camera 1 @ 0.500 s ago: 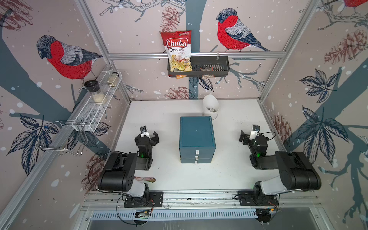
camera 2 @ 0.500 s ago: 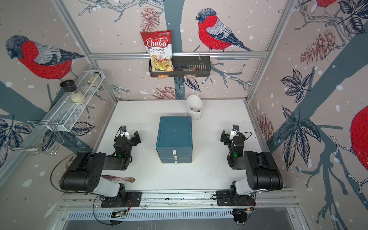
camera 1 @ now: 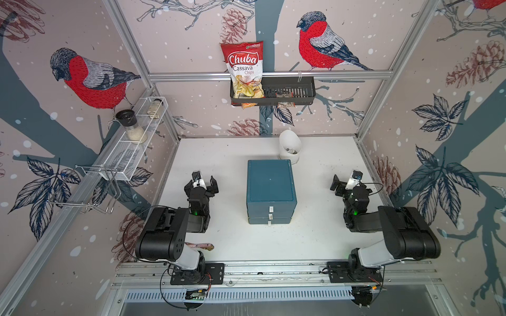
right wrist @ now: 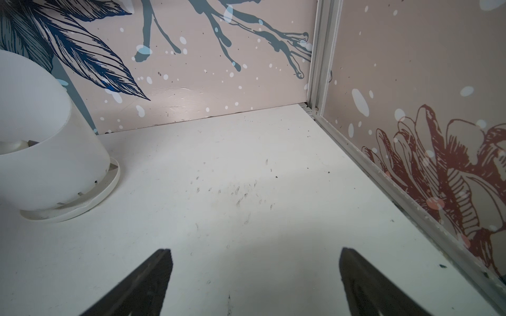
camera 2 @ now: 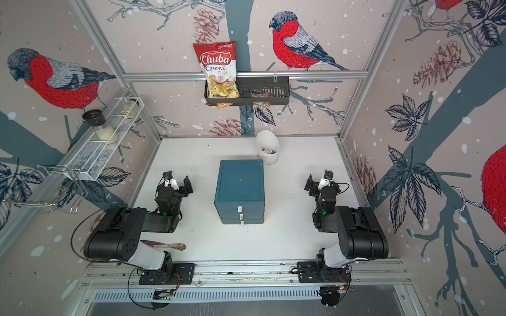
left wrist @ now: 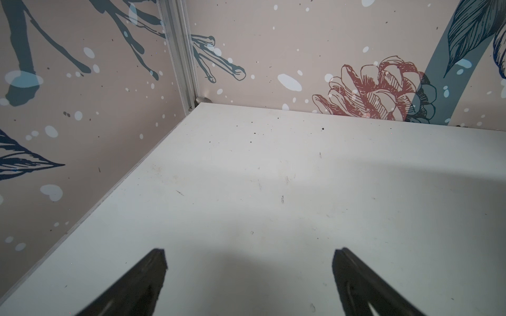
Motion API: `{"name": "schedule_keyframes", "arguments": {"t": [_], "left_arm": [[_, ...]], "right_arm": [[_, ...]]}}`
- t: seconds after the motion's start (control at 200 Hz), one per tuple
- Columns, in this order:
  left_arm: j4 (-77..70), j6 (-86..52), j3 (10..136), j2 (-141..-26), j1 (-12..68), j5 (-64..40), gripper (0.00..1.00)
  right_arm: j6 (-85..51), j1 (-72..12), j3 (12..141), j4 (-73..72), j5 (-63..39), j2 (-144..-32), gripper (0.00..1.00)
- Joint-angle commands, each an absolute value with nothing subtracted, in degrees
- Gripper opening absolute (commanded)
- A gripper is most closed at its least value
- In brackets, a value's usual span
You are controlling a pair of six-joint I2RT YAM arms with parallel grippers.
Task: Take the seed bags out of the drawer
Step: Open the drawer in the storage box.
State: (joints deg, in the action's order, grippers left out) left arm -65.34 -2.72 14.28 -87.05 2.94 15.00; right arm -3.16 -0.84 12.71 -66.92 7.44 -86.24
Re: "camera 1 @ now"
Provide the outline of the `teal drawer cabinet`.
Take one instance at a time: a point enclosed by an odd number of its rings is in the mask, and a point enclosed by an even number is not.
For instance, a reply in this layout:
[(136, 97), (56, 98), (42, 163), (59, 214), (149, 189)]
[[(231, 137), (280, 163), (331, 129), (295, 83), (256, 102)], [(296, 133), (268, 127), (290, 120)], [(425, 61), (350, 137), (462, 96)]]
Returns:
[(248, 161), (246, 210), (251, 225), (287, 225), (297, 205), (291, 162)]

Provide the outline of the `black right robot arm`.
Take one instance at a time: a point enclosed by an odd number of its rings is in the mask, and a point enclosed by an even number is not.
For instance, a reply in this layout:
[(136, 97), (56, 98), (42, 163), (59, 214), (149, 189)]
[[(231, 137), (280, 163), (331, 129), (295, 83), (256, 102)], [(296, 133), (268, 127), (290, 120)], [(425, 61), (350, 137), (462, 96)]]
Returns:
[(378, 233), (383, 239), (370, 246), (355, 248), (347, 262), (329, 261), (323, 273), (331, 283), (379, 283), (380, 269), (401, 261), (436, 259), (440, 241), (416, 208), (381, 205), (368, 212), (373, 191), (362, 182), (363, 174), (354, 171), (347, 182), (333, 177), (330, 190), (344, 203), (343, 219), (352, 233)]

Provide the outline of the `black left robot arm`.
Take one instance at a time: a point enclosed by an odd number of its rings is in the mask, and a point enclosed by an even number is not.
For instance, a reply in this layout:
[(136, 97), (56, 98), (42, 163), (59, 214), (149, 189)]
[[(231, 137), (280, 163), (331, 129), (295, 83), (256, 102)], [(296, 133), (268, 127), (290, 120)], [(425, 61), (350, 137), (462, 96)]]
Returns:
[(204, 254), (185, 243), (187, 233), (203, 234), (210, 223), (210, 198), (219, 192), (215, 178), (210, 183), (199, 171), (184, 186), (187, 208), (154, 208), (138, 237), (135, 253), (145, 261), (165, 261), (173, 266), (170, 284), (222, 284), (224, 264), (208, 263)]

